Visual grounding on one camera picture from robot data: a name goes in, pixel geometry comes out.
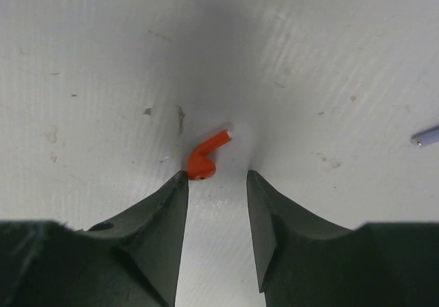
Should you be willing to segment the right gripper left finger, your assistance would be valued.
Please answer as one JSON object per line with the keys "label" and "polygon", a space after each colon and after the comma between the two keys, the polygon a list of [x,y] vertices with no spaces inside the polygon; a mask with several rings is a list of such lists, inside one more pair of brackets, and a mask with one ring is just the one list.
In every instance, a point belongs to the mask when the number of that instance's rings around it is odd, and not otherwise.
{"label": "right gripper left finger", "polygon": [[89,230],[49,220],[1,222],[2,306],[173,306],[189,182],[155,193]]}

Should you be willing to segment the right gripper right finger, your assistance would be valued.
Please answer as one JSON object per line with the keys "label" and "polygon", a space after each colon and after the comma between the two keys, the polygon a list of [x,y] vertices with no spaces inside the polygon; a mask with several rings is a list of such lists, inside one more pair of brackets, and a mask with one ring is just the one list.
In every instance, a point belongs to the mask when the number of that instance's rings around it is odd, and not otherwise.
{"label": "right gripper right finger", "polygon": [[437,306],[438,224],[350,230],[308,211],[256,171],[246,179],[259,291],[268,306]]}

